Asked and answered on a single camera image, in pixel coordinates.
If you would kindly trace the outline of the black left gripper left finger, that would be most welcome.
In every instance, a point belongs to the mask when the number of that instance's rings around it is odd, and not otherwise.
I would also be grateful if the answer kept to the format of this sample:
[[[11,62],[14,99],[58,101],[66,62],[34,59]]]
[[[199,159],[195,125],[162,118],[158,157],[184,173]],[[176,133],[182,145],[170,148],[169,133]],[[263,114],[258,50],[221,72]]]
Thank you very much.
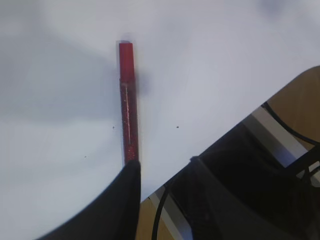
[[[134,240],[140,204],[141,165],[132,160],[91,204],[40,239]]]

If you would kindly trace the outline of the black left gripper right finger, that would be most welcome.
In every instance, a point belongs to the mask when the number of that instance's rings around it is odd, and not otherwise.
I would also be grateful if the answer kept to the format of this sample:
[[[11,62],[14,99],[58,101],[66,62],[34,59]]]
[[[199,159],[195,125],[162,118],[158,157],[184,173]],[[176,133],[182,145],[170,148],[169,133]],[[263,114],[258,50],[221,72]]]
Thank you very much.
[[[243,129],[191,158],[171,187],[195,240],[317,240],[320,190]]]

